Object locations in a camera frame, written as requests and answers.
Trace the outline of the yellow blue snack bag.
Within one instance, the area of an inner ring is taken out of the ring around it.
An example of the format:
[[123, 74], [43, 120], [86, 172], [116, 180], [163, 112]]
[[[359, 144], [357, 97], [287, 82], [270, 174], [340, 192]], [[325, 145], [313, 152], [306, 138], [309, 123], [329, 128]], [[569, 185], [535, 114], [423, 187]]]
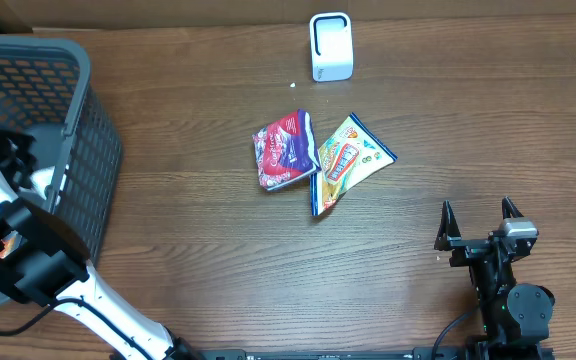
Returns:
[[398, 159], [355, 113], [319, 147], [318, 155], [321, 169], [310, 176], [313, 216], [324, 214], [349, 189]]

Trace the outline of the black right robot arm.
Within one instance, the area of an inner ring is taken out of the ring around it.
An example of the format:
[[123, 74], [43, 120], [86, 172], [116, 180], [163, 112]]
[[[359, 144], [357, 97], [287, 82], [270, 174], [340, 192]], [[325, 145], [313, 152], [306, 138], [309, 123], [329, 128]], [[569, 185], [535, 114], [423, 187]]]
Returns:
[[531, 254], [536, 225], [509, 197], [501, 203], [502, 221], [484, 239], [462, 238], [449, 202], [442, 205], [434, 248], [449, 251], [452, 267], [469, 269], [484, 325], [483, 336], [467, 340], [465, 359], [544, 359], [552, 354], [540, 343], [549, 337], [555, 297], [550, 290], [519, 284], [512, 264]]

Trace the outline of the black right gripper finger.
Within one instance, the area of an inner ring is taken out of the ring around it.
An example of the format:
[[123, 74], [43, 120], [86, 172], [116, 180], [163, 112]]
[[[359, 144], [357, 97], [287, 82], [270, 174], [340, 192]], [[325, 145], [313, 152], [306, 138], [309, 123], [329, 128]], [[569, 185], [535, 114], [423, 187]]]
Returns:
[[514, 204], [514, 202], [509, 196], [505, 196], [502, 199], [501, 209], [502, 209], [502, 217], [504, 219], [523, 217], [523, 214], [517, 208], [517, 206]]
[[454, 248], [454, 243], [461, 241], [461, 233], [454, 212], [448, 200], [443, 202], [441, 221], [437, 232], [434, 249], [449, 251]]

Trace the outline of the pink purple sanitary pad pack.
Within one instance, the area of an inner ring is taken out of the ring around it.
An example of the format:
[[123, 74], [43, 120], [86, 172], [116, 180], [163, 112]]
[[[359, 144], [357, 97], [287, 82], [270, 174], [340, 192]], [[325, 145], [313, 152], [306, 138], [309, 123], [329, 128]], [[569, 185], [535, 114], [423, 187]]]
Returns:
[[310, 114], [298, 109], [252, 135], [258, 180], [276, 191], [321, 170]]

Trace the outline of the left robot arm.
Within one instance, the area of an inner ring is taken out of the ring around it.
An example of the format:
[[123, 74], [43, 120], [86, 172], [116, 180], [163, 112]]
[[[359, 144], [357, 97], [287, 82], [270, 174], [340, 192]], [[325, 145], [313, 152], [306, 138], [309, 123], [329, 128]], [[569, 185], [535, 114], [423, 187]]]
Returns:
[[0, 128], [0, 293], [41, 306], [1, 337], [19, 335], [52, 311], [79, 321], [124, 359], [197, 359], [184, 339], [147, 318], [98, 274], [81, 238], [60, 218], [22, 197], [34, 193], [31, 135]]

